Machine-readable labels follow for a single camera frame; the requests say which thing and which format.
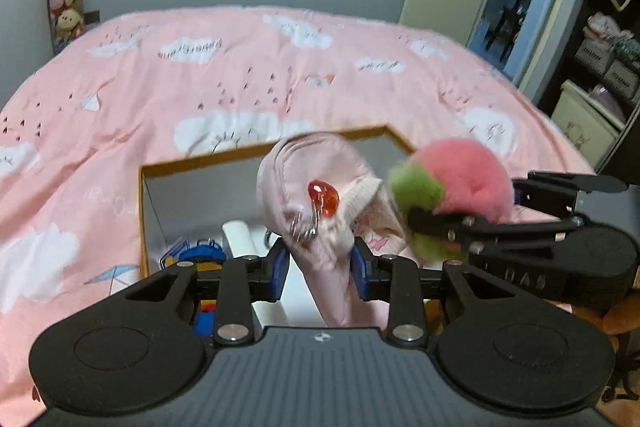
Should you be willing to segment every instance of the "green pom pom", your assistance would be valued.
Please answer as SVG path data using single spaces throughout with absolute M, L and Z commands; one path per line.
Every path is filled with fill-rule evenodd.
M 436 263 L 436 261 L 443 263 L 449 259 L 465 259 L 460 250 L 449 250 L 442 243 L 421 233 L 414 233 L 414 237 L 411 240 L 411 252 L 416 258 L 427 261 L 427 263 Z
M 419 163 L 405 162 L 391 169 L 389 186 L 398 209 L 407 214 L 412 206 L 433 210 L 444 199 L 444 186 Z

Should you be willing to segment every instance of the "pink fabric bag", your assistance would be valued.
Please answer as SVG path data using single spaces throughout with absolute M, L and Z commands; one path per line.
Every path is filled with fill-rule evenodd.
M 335 216 L 320 217 L 316 225 L 308 194 L 313 180 L 329 183 L 340 196 Z M 388 305 L 362 302 L 350 280 L 353 230 L 374 254 L 401 254 L 407 241 L 382 180 L 347 140 L 329 133 L 281 140 L 260 164 L 257 200 L 265 225 L 289 247 L 327 325 L 386 325 Z M 314 238 L 297 237 L 295 216 L 296 227 L 315 228 Z

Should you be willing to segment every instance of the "pink duvet cover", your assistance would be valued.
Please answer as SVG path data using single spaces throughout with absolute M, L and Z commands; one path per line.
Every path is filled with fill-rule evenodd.
M 418 147 L 470 134 L 512 176 L 590 171 L 498 71 L 432 32 L 223 7 L 122 16 L 69 46 L 0 113 L 0 425 L 43 409 L 35 337 L 137 279 L 140 164 L 381 123 Z

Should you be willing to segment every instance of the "chair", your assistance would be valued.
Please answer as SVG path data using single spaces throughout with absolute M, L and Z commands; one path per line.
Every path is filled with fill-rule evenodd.
M 523 0 L 516 0 L 516 2 L 513 4 L 513 7 L 511 8 L 505 6 L 502 9 L 502 15 L 500 16 L 500 20 L 498 21 L 496 27 L 493 30 L 489 29 L 486 34 L 488 42 L 485 49 L 489 51 L 489 49 L 491 49 L 491 46 L 494 44 L 495 39 L 498 38 L 505 25 L 507 25 L 507 41 L 504 45 L 504 49 L 502 50 L 502 55 L 500 55 L 501 62 L 505 61 L 508 55 L 511 53 L 520 30 L 522 29 L 522 22 L 526 15 L 522 1 Z

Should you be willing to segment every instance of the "storage basket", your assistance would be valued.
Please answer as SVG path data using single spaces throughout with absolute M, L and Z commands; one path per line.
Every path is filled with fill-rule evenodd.
M 613 60 L 611 44 L 607 41 L 584 39 L 575 58 L 596 73 L 605 74 Z
M 619 60 L 613 61 L 604 79 L 627 100 L 633 99 L 640 81 L 638 75 Z

